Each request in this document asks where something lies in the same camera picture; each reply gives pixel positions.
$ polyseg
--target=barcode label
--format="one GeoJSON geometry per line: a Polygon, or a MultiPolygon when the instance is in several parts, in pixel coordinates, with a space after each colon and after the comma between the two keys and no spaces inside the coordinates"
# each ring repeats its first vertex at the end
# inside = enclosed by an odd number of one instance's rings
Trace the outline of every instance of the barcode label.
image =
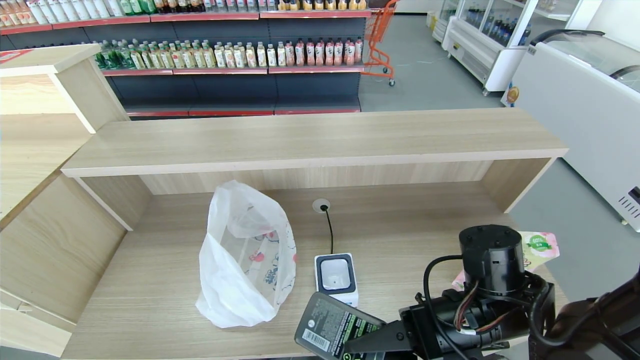
{"type": "Polygon", "coordinates": [[[321,348],[323,351],[329,350],[329,340],[323,338],[322,336],[314,333],[309,329],[305,329],[305,332],[302,334],[302,338],[307,340],[311,344],[321,348]]]}

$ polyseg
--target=orange shopping cart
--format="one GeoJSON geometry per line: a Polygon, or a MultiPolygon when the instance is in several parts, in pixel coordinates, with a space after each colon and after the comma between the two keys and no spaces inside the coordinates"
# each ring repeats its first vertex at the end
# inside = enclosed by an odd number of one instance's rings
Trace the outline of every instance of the orange shopping cart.
{"type": "Polygon", "coordinates": [[[382,43],[389,22],[396,12],[397,2],[398,0],[389,0],[384,8],[372,8],[364,33],[365,40],[369,41],[369,59],[364,63],[365,71],[362,74],[389,78],[389,86],[396,84],[394,68],[391,66],[391,57],[378,49],[378,45],[382,43]],[[382,74],[372,72],[374,67],[382,67],[382,74]]]}

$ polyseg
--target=chest freezer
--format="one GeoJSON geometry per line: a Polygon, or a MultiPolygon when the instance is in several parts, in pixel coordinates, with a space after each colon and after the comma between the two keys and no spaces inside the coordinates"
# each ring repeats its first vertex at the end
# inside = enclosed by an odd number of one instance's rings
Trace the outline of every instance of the chest freezer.
{"type": "Polygon", "coordinates": [[[639,51],[601,31],[548,31],[531,42],[502,103],[566,143],[565,160],[640,233],[639,51]]]}

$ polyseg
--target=white plastic bag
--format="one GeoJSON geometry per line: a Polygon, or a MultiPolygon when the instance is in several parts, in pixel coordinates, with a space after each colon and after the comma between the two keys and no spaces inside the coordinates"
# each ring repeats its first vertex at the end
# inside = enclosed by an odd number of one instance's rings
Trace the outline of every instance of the white plastic bag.
{"type": "Polygon", "coordinates": [[[235,180],[217,187],[200,249],[200,313],[222,328],[269,321],[295,277],[296,243],[282,207],[235,180]]]}

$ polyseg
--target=wire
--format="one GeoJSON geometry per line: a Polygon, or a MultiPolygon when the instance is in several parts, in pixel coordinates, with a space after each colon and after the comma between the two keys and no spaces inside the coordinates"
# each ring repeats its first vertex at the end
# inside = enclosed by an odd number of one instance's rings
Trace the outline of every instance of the wire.
{"type": "Polygon", "coordinates": [[[453,340],[449,337],[449,335],[447,335],[447,333],[442,329],[442,326],[440,325],[440,322],[438,321],[438,317],[437,317],[436,313],[433,311],[433,305],[431,303],[431,295],[429,294],[429,274],[431,273],[431,269],[433,269],[434,266],[436,266],[437,264],[439,264],[439,263],[441,263],[443,261],[461,260],[461,259],[462,259],[462,255],[449,255],[449,256],[442,256],[442,257],[437,258],[437,259],[433,260],[432,262],[430,262],[429,265],[427,265],[427,268],[424,269],[424,277],[422,278],[422,286],[424,287],[424,296],[426,298],[426,301],[424,303],[427,305],[427,309],[429,310],[429,314],[431,314],[431,317],[433,319],[433,322],[436,325],[436,328],[438,329],[438,332],[440,332],[440,335],[442,336],[442,338],[460,356],[460,359],[469,360],[469,358],[465,355],[465,353],[462,352],[462,350],[460,350],[460,348],[453,342],[453,340]]]}
{"type": "Polygon", "coordinates": [[[333,228],[331,227],[331,218],[329,218],[329,208],[326,205],[320,206],[320,210],[326,214],[326,221],[329,223],[329,233],[331,233],[331,252],[333,254],[333,228]]]}

